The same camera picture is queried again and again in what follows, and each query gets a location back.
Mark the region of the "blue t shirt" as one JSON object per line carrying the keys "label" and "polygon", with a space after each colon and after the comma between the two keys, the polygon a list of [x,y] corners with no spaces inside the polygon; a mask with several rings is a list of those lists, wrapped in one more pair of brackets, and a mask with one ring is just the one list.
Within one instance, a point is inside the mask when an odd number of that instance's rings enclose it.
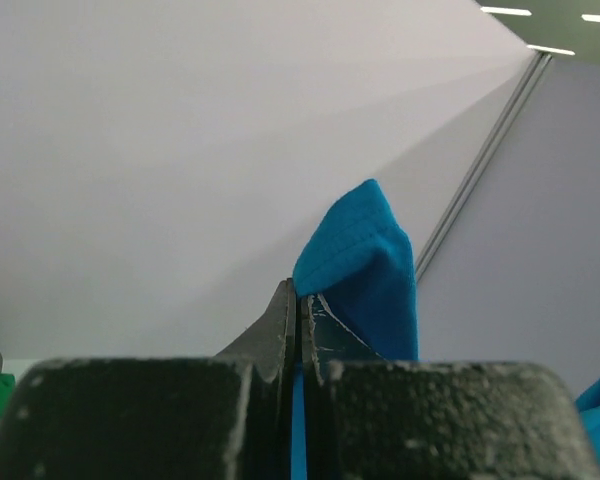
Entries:
{"label": "blue t shirt", "polygon": [[[418,360],[412,246],[376,180],[365,180],[329,208],[292,279],[298,297],[323,294],[335,316],[381,356]],[[290,479],[307,479],[301,357],[292,398]],[[600,377],[575,405],[600,460]]]}

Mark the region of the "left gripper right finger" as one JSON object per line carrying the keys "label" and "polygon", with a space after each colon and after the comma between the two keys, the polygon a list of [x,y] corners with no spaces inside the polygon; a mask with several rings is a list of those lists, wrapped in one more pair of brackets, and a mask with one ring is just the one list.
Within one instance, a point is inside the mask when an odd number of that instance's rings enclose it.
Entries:
{"label": "left gripper right finger", "polygon": [[301,302],[311,479],[600,479],[563,382],[533,363],[390,361]]}

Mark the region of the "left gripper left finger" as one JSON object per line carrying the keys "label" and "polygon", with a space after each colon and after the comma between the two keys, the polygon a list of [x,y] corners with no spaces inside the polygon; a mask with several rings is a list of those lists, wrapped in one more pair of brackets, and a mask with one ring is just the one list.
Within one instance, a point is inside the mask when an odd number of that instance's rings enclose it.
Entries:
{"label": "left gripper left finger", "polygon": [[0,420],[0,479],[286,479],[296,294],[207,358],[35,364]]}

